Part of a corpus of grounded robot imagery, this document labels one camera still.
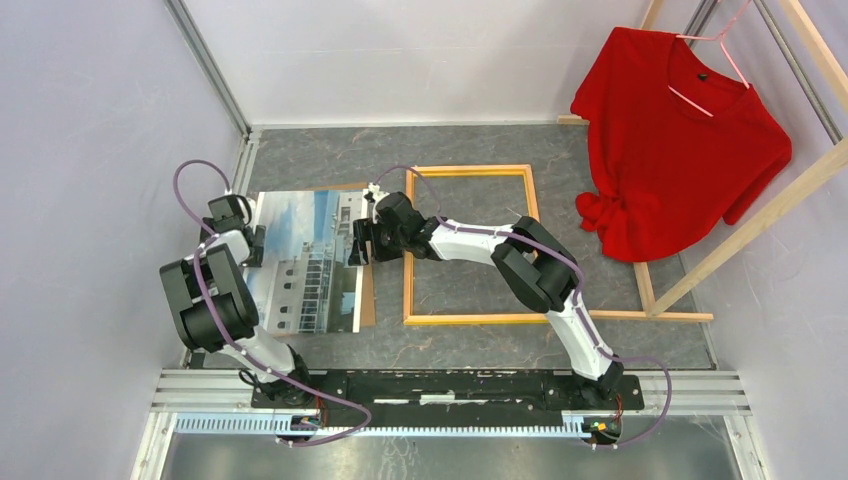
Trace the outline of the yellow wooden picture frame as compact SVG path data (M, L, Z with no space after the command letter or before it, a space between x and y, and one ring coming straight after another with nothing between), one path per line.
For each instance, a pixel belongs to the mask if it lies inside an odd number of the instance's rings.
M519 177L524 186L525 203L528 215L539 217L535 182L532 168L528 164L481 165L481 166L431 166L412 167L405 175L405 190L409 198L415 197L417 183L433 178L482 178L482 177ZM447 247L439 247L439 253L446 253L450 260L469 260L490 266L490 256L494 247L503 241L497 235L505 227L475 226L471 233L455 232L438 228L436 238L445 240ZM546 318L541 313L482 313L482 314L415 314L414 299L414 257L404 256L403 273L403 323L406 326L429 325L504 325L504 324L544 324Z

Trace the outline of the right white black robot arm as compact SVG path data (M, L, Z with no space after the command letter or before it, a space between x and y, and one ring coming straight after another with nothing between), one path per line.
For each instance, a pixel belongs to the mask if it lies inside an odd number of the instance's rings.
M584 276L573 256L538 220L512 225L464 224L424 217L401 192L367 193L371 213L353 223L351 266L400 259L468 261L494 267L517 300L544 315L577 376L580 400L602 408L618 393L624 368L602 340L582 296Z

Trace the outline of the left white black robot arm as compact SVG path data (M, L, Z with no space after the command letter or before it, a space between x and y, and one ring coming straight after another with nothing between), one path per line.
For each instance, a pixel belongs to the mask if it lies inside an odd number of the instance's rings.
M239 378L262 400L302 407L314 381L302 357L260 325L241 268L259 267L265 227L252 225L248 199L228 194L208 202L201 219L201 252L159 269L179 339L191 351L237 360Z

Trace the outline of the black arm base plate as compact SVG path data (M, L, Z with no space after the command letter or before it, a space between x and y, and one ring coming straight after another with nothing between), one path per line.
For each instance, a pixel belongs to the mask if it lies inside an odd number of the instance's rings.
M618 414L644 408L639 379L623 375L605 387L568 372L538 370L345 370L311 373L315 397L283 380L262 383L247 369L257 409L301 409L299 429L553 427L562 413Z

